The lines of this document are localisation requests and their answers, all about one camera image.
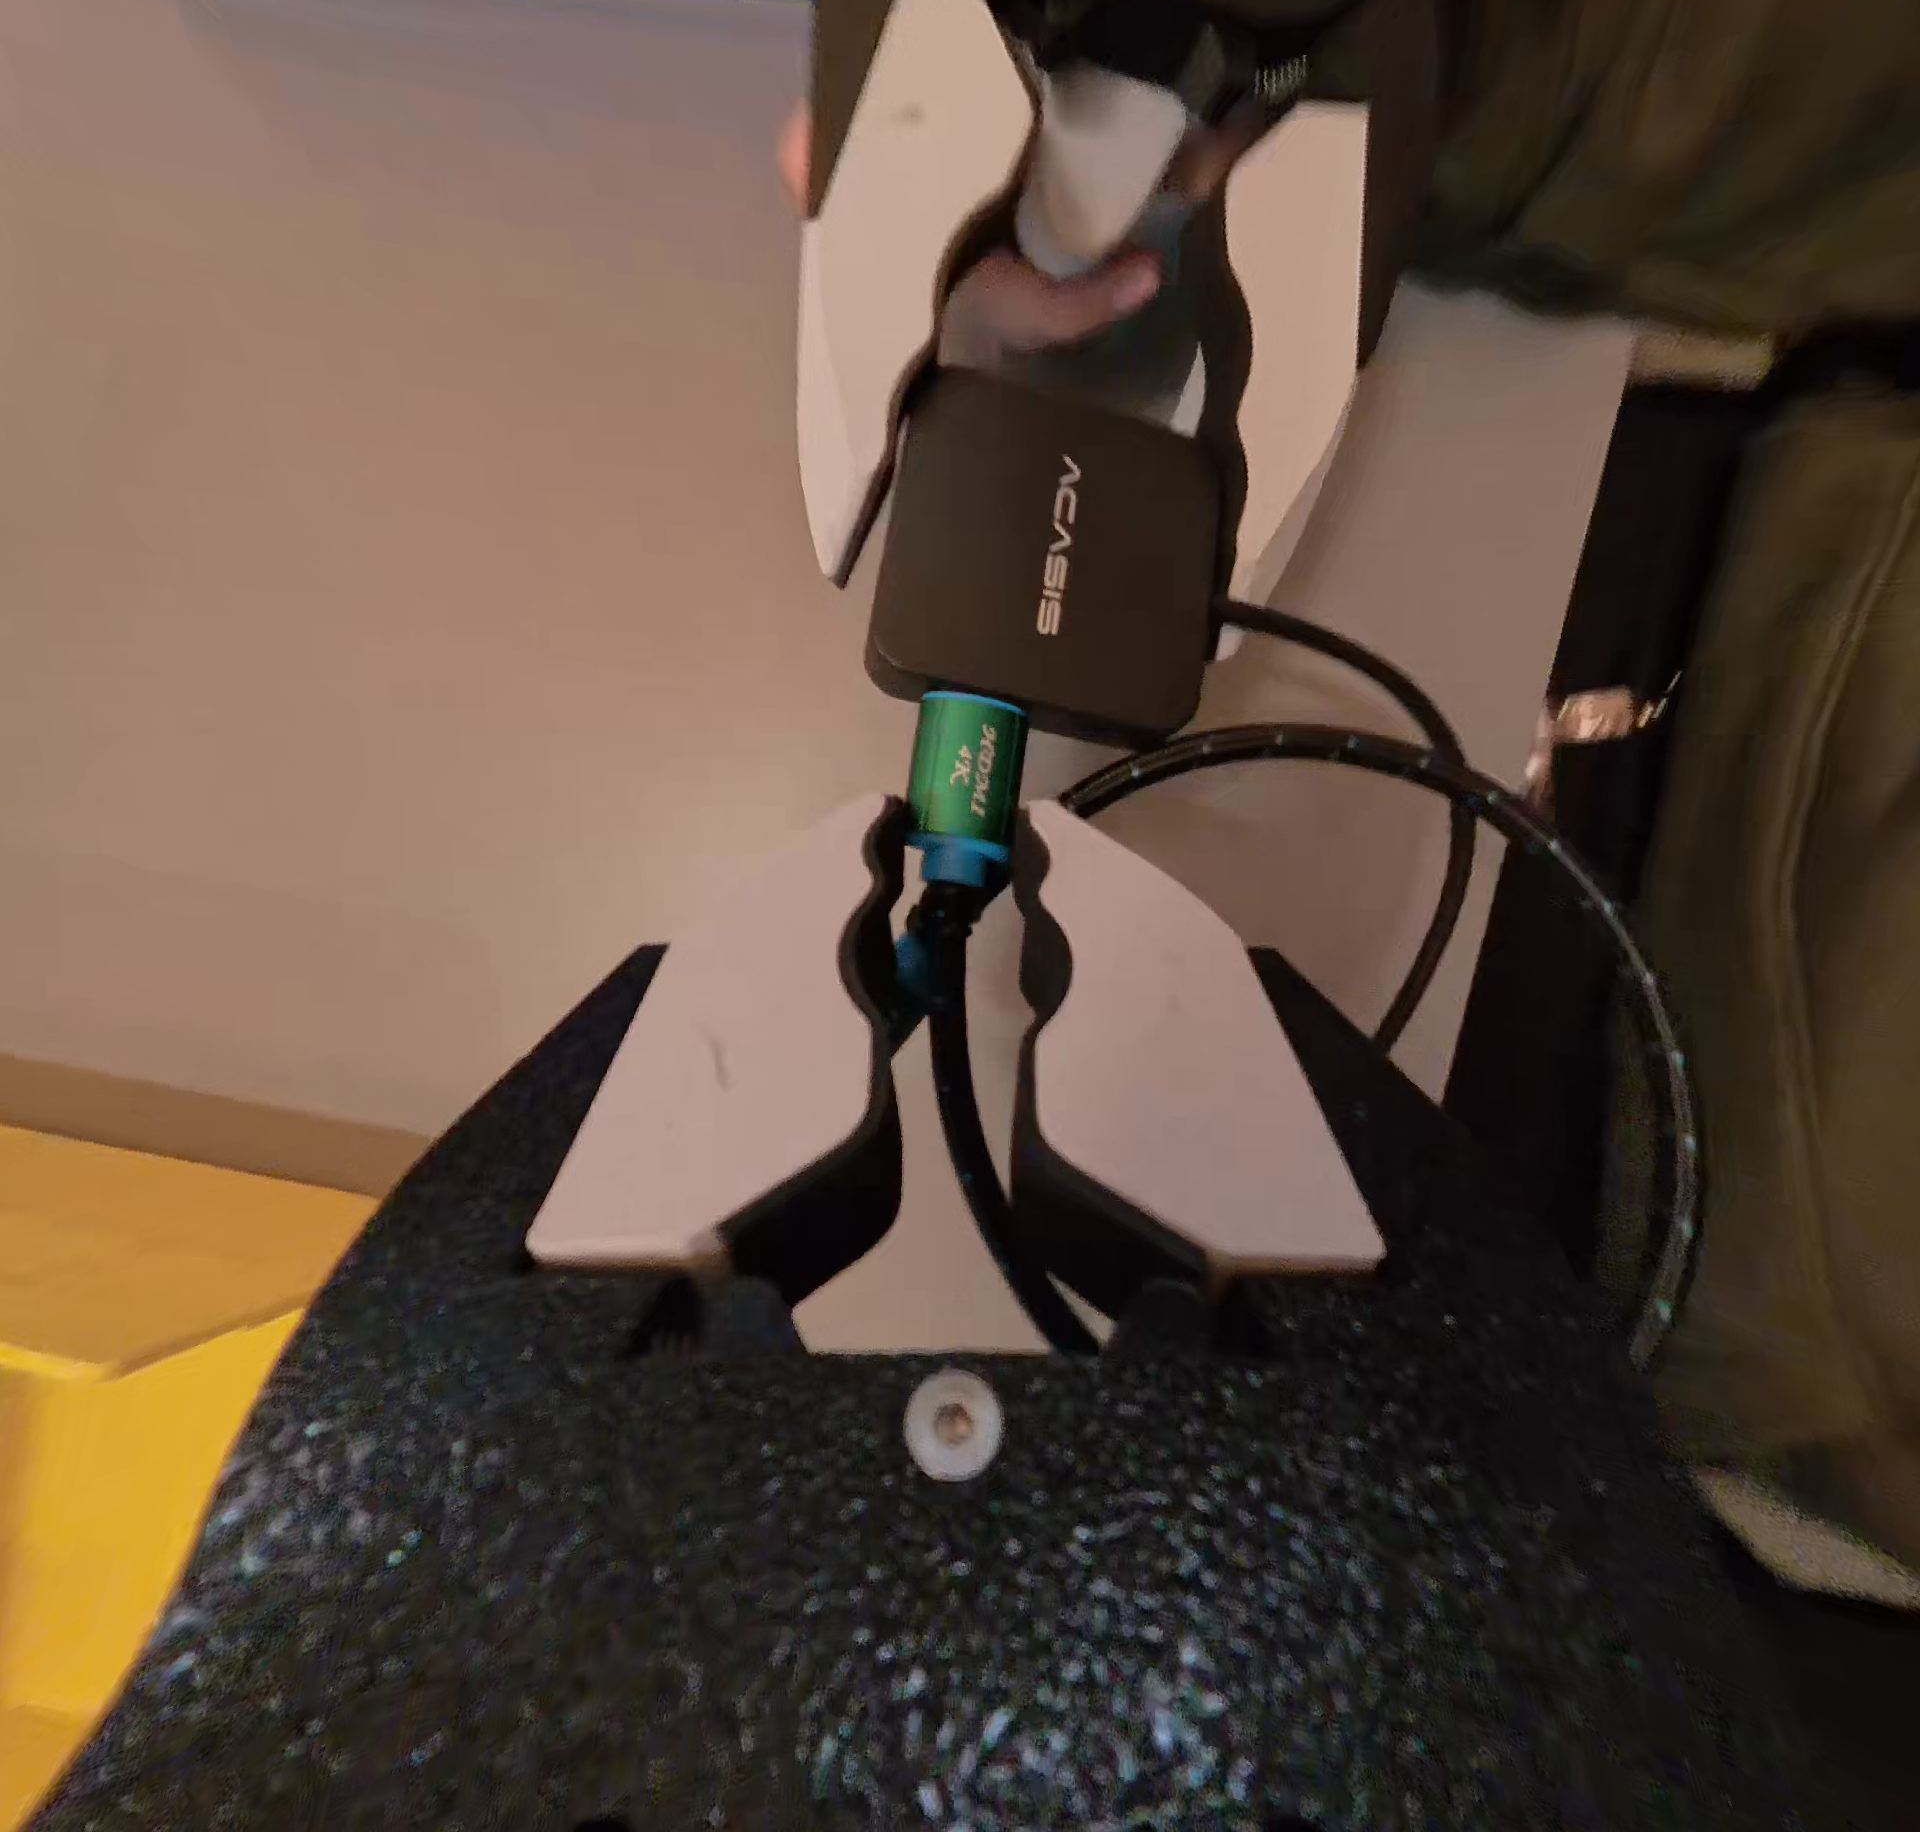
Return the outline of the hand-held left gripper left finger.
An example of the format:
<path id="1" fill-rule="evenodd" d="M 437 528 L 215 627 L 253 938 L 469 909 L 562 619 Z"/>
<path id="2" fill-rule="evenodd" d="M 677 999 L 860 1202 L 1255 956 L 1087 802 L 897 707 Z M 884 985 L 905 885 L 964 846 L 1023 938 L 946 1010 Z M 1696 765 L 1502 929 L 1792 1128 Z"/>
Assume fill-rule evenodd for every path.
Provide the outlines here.
<path id="1" fill-rule="evenodd" d="M 551 1270 L 720 1275 L 799 1307 L 900 1217 L 906 804 L 785 841 L 660 954 L 527 1231 Z"/>

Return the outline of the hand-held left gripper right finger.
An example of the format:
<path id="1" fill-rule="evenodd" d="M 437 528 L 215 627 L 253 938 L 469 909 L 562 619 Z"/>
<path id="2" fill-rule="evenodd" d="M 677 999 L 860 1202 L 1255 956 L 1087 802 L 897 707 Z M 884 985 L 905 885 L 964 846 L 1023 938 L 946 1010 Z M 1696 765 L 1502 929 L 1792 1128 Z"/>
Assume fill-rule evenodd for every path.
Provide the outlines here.
<path id="1" fill-rule="evenodd" d="M 1239 932 L 1063 802 L 1021 813 L 1010 1202 L 1111 1323 L 1156 1284 L 1366 1277 L 1387 1242 Z"/>

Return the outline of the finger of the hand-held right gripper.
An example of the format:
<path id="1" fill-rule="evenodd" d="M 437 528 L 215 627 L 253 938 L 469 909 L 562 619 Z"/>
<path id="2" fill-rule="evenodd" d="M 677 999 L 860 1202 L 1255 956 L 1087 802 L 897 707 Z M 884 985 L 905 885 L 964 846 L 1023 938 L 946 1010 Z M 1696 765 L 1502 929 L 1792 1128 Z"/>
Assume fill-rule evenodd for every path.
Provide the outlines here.
<path id="1" fill-rule="evenodd" d="M 1369 103 L 1296 104 L 1226 177 L 1226 268 L 1250 360 L 1237 404 L 1244 465 L 1226 597 L 1265 607 L 1323 498 L 1360 374 Z"/>
<path id="2" fill-rule="evenodd" d="M 851 100 L 818 81 L 799 268 L 797 454 L 820 572 L 847 589 L 884 506 L 952 263 L 1024 165 L 1038 107 L 988 0 L 884 0 Z"/>

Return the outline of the black square adapter box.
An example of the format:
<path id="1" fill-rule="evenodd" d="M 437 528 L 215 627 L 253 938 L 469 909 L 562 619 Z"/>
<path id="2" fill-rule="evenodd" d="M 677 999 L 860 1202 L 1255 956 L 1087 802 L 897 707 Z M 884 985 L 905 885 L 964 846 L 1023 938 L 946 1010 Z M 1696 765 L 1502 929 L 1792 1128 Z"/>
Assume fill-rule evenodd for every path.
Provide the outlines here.
<path id="1" fill-rule="evenodd" d="M 1218 625 L 1226 488 L 1198 443 L 975 370 L 903 433 L 867 671 L 1147 749 L 1189 724 Z"/>

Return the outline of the yellow plastic bin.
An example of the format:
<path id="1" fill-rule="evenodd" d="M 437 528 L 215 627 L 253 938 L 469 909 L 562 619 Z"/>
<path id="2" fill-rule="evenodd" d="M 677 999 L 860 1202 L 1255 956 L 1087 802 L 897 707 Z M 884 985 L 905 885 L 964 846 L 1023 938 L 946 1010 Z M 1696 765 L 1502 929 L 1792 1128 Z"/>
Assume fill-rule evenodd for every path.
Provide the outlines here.
<path id="1" fill-rule="evenodd" d="M 2 1827 L 181 1584 L 228 1451 L 376 1198 L 2 1130 Z"/>

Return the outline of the person's right forearm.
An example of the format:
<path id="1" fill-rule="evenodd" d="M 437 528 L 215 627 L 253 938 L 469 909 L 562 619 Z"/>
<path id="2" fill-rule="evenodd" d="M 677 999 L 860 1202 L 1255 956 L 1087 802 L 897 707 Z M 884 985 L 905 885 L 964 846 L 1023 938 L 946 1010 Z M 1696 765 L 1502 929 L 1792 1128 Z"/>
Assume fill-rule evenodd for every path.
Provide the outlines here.
<path id="1" fill-rule="evenodd" d="M 1708 332 L 1916 324 L 1919 0 L 1145 3 L 1371 107 L 1365 347 L 1405 271 Z M 823 155 L 891 5 L 815 0 Z"/>

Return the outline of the person's right hand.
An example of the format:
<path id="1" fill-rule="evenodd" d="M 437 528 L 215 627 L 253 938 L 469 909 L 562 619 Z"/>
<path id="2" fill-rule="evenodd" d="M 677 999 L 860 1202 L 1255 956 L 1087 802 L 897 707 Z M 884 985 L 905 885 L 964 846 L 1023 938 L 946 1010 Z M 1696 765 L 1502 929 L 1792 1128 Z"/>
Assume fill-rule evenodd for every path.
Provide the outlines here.
<path id="1" fill-rule="evenodd" d="M 942 308 L 935 358 L 986 372 L 1024 357 L 1070 349 L 1147 308 L 1165 285 L 1165 260 L 1127 250 L 1090 271 L 1054 279 L 1002 247 L 967 271 Z"/>

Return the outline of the person's olive clothing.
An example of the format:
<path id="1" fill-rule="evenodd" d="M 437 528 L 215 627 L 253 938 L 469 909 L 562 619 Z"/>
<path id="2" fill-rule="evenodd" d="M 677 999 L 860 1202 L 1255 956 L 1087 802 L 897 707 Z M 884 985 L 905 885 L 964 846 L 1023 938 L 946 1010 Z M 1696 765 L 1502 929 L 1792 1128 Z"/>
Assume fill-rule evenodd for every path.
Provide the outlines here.
<path id="1" fill-rule="evenodd" d="M 1916 1619 L 1916 318 L 1628 392 L 1528 763 L 1635 915 L 1703 1198 L 1655 1367 L 1776 1580 Z"/>

